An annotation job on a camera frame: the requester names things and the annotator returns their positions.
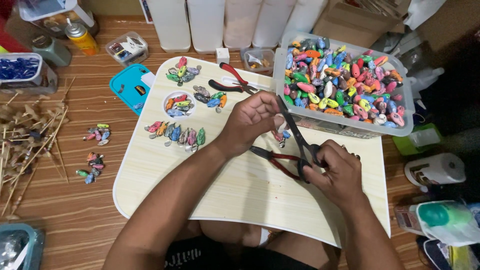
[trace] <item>sticker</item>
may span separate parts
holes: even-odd
[[[135,90],[137,90],[140,96],[143,96],[146,94],[145,87],[143,86],[135,86]]]

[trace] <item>paper towel roll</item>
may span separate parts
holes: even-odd
[[[442,153],[405,165],[405,175],[417,186],[455,184],[465,181],[465,165],[452,153]]]

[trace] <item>person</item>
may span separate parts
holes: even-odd
[[[282,232],[257,247],[262,228],[226,221],[188,221],[209,185],[232,158],[283,123],[274,94],[259,91],[233,108],[222,132],[165,176],[143,200],[113,243],[103,270],[334,269],[338,253],[318,240]],[[324,173],[305,166],[308,181],[340,209],[351,270],[404,269],[361,186],[361,163],[332,140],[321,145]],[[235,263],[223,243],[247,246]]]

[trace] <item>lap desk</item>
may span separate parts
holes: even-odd
[[[221,113],[216,113],[215,108],[208,108],[206,104],[195,100],[194,111],[189,117],[170,118],[164,108],[167,98],[177,95],[174,92],[186,92],[193,98],[193,85],[204,86],[214,94],[217,91],[208,85],[208,80],[214,79],[225,85],[236,82],[230,73],[220,69],[217,64],[188,58],[188,67],[201,65],[202,69],[192,81],[178,87],[177,83],[168,80],[165,74],[179,59],[180,57],[169,59],[158,69],[155,83],[115,179],[113,199],[119,212],[127,218],[164,176],[192,154],[186,153],[184,147],[178,147],[176,142],[169,147],[164,146],[167,139],[163,136],[149,139],[150,133],[144,127],[155,121],[176,122],[177,126],[181,124],[182,130],[190,127],[197,132],[203,127],[205,144],[208,144],[222,130],[235,103],[249,96],[247,93],[227,93],[227,104]],[[271,77],[237,71],[256,88],[274,89]],[[299,129],[310,144],[321,144],[327,139],[333,139],[340,145],[345,145],[349,152],[361,156],[363,189],[382,226],[390,235],[381,138],[359,139],[304,127]],[[275,153],[299,155],[293,137],[286,141],[283,149],[278,147],[278,142],[270,133],[260,136],[253,145],[273,150]],[[296,162],[280,162],[294,174],[297,173]],[[292,180],[267,160],[250,151],[234,158],[223,168],[190,219],[237,221],[275,227],[338,247],[341,246],[341,237],[345,235],[340,211],[321,191],[311,184]]]

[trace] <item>red-handled pliers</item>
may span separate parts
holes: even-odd
[[[215,90],[218,90],[218,91],[224,91],[224,92],[240,92],[240,93],[247,92],[250,95],[254,94],[252,91],[258,91],[257,88],[248,85],[248,82],[245,81],[244,79],[242,79],[240,77],[240,75],[238,74],[238,72],[231,65],[221,62],[220,63],[220,68],[232,73],[235,76],[235,78],[239,81],[240,85],[239,86],[224,86],[224,85],[221,85],[221,84],[217,83],[214,80],[210,80],[210,81],[208,81],[208,85],[210,85],[211,88],[213,88]]]
[[[267,150],[260,147],[256,147],[256,146],[251,146],[250,151],[252,151],[257,156],[268,160],[270,163],[272,163],[275,167],[279,168],[284,174],[286,174],[290,178],[293,178],[295,180],[300,180],[300,177],[291,173],[282,164],[280,164],[278,161],[275,160],[275,159],[283,159],[283,160],[298,161],[300,159],[299,157],[295,157],[291,155],[276,154],[273,151],[268,152]]]

